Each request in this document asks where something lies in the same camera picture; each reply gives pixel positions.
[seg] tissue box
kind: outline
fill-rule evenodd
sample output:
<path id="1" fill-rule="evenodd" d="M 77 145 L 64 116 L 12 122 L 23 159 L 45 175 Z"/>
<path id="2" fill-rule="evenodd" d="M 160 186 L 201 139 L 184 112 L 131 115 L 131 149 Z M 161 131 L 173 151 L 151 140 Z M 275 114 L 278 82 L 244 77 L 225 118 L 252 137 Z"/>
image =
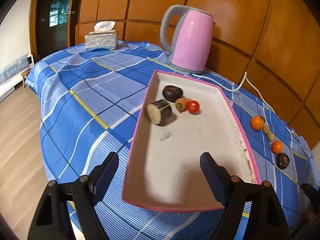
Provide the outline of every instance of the tissue box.
<path id="1" fill-rule="evenodd" d="M 94 31 L 84 36 L 85 51 L 94 49 L 116 49 L 118 44 L 118 31 Z"/>

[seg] metal screw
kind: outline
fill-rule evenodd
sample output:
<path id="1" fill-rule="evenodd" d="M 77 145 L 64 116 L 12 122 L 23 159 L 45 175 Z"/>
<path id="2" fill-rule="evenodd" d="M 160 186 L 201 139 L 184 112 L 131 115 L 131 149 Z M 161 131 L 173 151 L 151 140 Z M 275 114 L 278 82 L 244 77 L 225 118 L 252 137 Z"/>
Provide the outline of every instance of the metal screw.
<path id="1" fill-rule="evenodd" d="M 240 178 L 239 178 L 238 176 L 232 176 L 232 177 L 231 177 L 231 180 L 232 180 L 233 182 L 239 182 L 239 181 L 240 181 Z"/>
<path id="2" fill-rule="evenodd" d="M 49 187 L 52 187 L 54 184 L 56 184 L 56 181 L 54 179 L 48 182 Z"/>
<path id="3" fill-rule="evenodd" d="M 269 181 L 265 180 L 265 181 L 263 182 L 263 185 L 265 185 L 266 187 L 270 187 L 270 186 L 271 186 L 271 183 L 270 183 Z"/>
<path id="4" fill-rule="evenodd" d="M 88 179 L 89 179 L 88 175 L 82 175 L 82 176 L 79 178 L 79 180 L 80 180 L 81 182 L 85 182 L 85 181 L 87 181 Z"/>

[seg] glass window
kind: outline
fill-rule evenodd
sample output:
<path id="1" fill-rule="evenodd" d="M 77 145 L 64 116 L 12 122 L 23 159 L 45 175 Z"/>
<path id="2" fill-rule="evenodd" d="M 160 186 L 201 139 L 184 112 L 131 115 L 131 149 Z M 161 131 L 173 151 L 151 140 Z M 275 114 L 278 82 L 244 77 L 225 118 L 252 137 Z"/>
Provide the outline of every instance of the glass window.
<path id="1" fill-rule="evenodd" d="M 49 13 L 49 27 L 66 23 L 69 11 L 69 0 L 51 0 L 51 8 Z"/>

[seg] worn tray edge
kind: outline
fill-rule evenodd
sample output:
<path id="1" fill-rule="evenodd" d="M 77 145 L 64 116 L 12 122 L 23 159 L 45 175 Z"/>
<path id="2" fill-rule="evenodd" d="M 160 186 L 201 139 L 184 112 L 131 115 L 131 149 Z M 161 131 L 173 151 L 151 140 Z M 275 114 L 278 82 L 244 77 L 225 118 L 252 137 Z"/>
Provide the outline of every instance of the worn tray edge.
<path id="1" fill-rule="evenodd" d="M 235 119 L 236 121 L 236 124 L 240 130 L 240 134 L 244 140 L 244 144 L 248 150 L 248 154 L 250 156 L 250 161 L 251 161 L 251 164 L 252 164 L 252 167 L 253 167 L 253 174 L 255 176 L 255 179 L 256 179 L 256 184 L 260 184 L 261 183 L 261 180 L 260 180 L 260 175 L 259 175 L 259 171 L 258 171 L 258 167 L 257 167 L 257 163 L 256 163 L 256 160 L 253 156 L 253 152 L 252 152 L 252 149 L 251 149 L 251 146 L 250 146 L 250 143 L 249 143 L 249 140 L 243 130 L 243 127 L 238 119 L 238 116 L 236 115 L 236 112 L 234 111 L 233 107 L 231 106 L 227 96 L 224 94 L 224 92 L 222 91 L 221 87 L 217 86 L 217 85 L 214 85 L 214 84 L 211 84 L 209 82 L 205 82 L 205 81 L 202 81 L 202 80 L 199 80 L 199 79 L 195 79 L 195 78 L 192 78 L 192 77 L 189 77 L 189 76 L 182 76 L 182 75 L 179 75 L 179 74 L 175 74 L 175 73 L 170 73 L 170 72 L 166 72 L 166 71 L 162 71 L 162 70 L 155 70 L 150 78 L 150 81 L 149 81 L 149 84 L 148 84 L 148 88 L 147 88 L 147 91 L 145 93 L 145 96 L 144 96 L 144 99 L 143 99 L 143 103 L 142 103 L 142 107 L 144 106 L 145 104 L 145 101 L 146 101 L 146 98 L 147 98 L 147 95 L 148 95 L 148 91 L 149 91 L 149 88 L 150 88 L 150 84 L 152 83 L 153 79 L 154 79 L 154 76 L 157 74 L 157 73 L 162 73 L 162 74 L 167 74 L 167 75 L 172 75 L 172 76 L 177 76 L 177 77 L 180 77 L 180 78 L 185 78 L 185 79 L 189 79 L 189 80 L 192 80 L 192 81 L 196 81 L 196 82 L 200 82 L 200 83 L 204 83 L 206 85 L 210 85 L 212 87 L 215 87 L 217 88 L 220 93 L 222 94 L 224 100 L 226 101 L 232 115 L 233 115 L 233 118 Z M 129 173 L 129 170 L 131 168 L 131 158 L 132 158 L 132 150 L 133 150 L 133 146 L 134 146 L 134 143 L 135 143 L 135 138 L 136 138 L 136 133 L 138 131 L 138 124 L 140 122 L 140 118 L 142 117 L 142 108 L 140 110 L 140 113 L 139 113 L 139 117 L 138 117 L 138 120 L 137 120 L 137 125 L 134 129 L 134 133 L 133 133 L 133 140 L 132 140 L 132 143 L 131 143 L 131 147 L 130 147 L 130 151 L 129 151 L 129 158 L 128 158 L 128 162 L 127 162 L 127 170 L 126 170 L 126 173 L 125 173 L 125 177 L 124 177 L 124 186 L 123 186 L 123 190 L 122 190 L 122 200 L 126 203 L 129 203 L 129 204 L 132 204 L 134 206 L 137 206 L 137 207 L 141 207 L 141 208 L 145 208 L 145 209 L 150 209 L 150 210 L 154 210 L 154 211 L 160 211 L 160 212 L 204 212 L 204 211 L 212 211 L 212 210 L 217 210 L 217 209 L 222 209 L 222 208 L 215 208 L 215 209 L 204 209 L 204 210 L 187 210 L 187 209 L 177 209 L 177 210 L 173 210 L 173 209 L 163 209 L 163 208 L 156 208 L 154 206 L 150 207 L 150 206 L 144 206 L 144 205 L 141 205 L 141 204 L 137 204 L 135 202 L 132 202 L 130 199 L 126 198 L 125 196 L 125 189 L 126 189 L 126 185 L 128 183 L 128 173 Z"/>

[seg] pink electric kettle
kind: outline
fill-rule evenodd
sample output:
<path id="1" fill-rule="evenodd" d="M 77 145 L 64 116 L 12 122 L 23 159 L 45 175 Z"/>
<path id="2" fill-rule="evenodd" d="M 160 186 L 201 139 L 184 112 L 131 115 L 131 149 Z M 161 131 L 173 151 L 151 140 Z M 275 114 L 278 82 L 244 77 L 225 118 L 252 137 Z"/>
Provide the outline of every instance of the pink electric kettle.
<path id="1" fill-rule="evenodd" d="M 172 38 L 166 41 L 166 30 L 174 14 L 181 16 Z M 213 18 L 208 13 L 185 5 L 172 5 L 163 16 L 160 41 L 171 55 L 169 63 L 188 73 L 201 74 L 210 51 Z"/>

